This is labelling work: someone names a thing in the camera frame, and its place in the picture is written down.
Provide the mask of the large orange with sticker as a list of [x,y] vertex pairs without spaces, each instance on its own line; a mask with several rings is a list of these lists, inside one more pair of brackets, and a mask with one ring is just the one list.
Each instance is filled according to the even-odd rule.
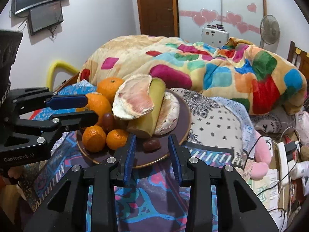
[[76,108],[76,112],[95,111],[98,115],[96,125],[103,126],[103,117],[112,112],[112,106],[108,99],[97,92],[87,93],[88,104],[85,107]]

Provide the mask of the small mandarin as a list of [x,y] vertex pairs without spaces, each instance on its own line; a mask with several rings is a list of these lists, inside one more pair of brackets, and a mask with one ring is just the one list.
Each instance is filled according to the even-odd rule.
[[82,135],[82,143],[89,152],[100,152],[106,143],[106,134],[98,125],[87,127]]
[[106,144],[111,150],[117,150],[126,144],[129,134],[122,129],[114,129],[106,136]]

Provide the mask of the standing electric fan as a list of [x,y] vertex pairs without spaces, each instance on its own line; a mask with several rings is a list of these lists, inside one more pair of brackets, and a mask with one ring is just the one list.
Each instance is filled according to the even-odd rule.
[[279,23],[273,15],[265,15],[260,23],[260,48],[265,44],[275,44],[280,37]]

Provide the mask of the blue patterned cloth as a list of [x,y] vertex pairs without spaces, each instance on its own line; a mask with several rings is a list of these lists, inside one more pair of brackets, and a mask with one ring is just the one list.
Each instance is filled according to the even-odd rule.
[[[69,85],[64,89],[59,91],[59,95],[76,95],[76,94],[87,94],[96,92],[96,86],[90,84],[86,80],[82,80],[81,82],[75,83],[73,85]],[[43,108],[40,110],[34,111],[31,115],[30,120],[47,120],[51,115],[54,114],[64,114],[64,113],[71,113],[75,112],[76,108],[66,108],[66,109],[56,109],[53,110],[50,107]]]

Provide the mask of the pomelo segment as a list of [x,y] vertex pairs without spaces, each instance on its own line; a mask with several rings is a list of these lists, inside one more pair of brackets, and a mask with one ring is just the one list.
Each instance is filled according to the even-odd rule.
[[115,117],[123,120],[134,120],[154,109],[150,98],[152,76],[136,74],[124,81],[116,92],[112,112]]
[[165,92],[154,135],[162,136],[175,129],[179,119],[180,104],[171,92]]

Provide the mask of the wooden bed headboard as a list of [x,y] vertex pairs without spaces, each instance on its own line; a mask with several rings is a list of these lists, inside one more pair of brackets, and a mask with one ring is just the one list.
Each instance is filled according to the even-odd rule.
[[309,57],[308,52],[305,52],[295,45],[295,42],[290,42],[288,53],[288,61],[291,62],[298,70],[303,73],[306,80],[309,79]]

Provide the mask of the yellow foam tube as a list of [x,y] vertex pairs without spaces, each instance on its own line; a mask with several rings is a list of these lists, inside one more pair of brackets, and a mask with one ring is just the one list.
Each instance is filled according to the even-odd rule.
[[54,90],[54,81],[56,76],[59,73],[66,73],[67,75],[76,75],[79,74],[79,69],[74,67],[73,65],[69,64],[68,62],[62,60],[56,60],[53,62],[47,72],[46,78],[46,87],[50,90]]

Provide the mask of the frosted heart wardrobe doors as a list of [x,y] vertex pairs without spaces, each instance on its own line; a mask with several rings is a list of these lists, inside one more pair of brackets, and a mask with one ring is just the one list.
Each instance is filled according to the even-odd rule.
[[177,0],[179,36],[190,43],[202,40],[202,29],[220,24],[230,37],[259,45],[263,0]]

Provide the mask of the white device box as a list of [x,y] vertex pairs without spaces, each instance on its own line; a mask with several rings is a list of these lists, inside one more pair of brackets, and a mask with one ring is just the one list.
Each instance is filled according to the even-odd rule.
[[202,28],[202,42],[205,44],[221,48],[228,40],[229,32],[224,29],[223,25],[207,25]]

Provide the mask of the pink plush toy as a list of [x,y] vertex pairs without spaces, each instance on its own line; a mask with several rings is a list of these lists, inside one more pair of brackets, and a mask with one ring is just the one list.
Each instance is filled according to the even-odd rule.
[[258,142],[255,145],[254,163],[252,164],[250,179],[259,180],[268,173],[272,156],[264,137],[257,131],[255,131],[255,136]]

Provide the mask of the small wall monitor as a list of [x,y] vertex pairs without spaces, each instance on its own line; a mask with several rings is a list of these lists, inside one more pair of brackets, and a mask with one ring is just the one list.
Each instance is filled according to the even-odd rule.
[[46,28],[57,26],[63,22],[60,1],[46,3],[29,10],[29,32],[33,36]]

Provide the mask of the brown wooden door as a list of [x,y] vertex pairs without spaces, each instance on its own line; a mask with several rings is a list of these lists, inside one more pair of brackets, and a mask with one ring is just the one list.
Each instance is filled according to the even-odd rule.
[[177,37],[177,0],[137,0],[140,31],[144,35]]

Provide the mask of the white dotted cloth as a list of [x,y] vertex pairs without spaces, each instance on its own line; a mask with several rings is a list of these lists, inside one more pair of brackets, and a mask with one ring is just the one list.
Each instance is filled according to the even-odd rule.
[[233,165],[243,169],[256,141],[253,124],[244,106],[222,97],[172,88],[191,111],[191,128],[186,138],[192,156],[208,165]]

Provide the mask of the dark red grape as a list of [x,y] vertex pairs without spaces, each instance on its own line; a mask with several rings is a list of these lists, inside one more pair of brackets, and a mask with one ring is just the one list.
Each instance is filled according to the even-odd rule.
[[112,113],[103,115],[102,127],[107,134],[115,129],[115,118]]

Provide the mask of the colourful patchwork quilt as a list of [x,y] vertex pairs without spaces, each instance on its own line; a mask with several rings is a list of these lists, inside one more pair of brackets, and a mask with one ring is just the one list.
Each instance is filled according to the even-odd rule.
[[177,37],[130,35],[100,46],[83,64],[79,81],[96,85],[108,77],[149,74],[168,88],[237,101],[251,115],[277,106],[297,113],[305,100],[305,76],[286,59],[238,38],[221,48]]

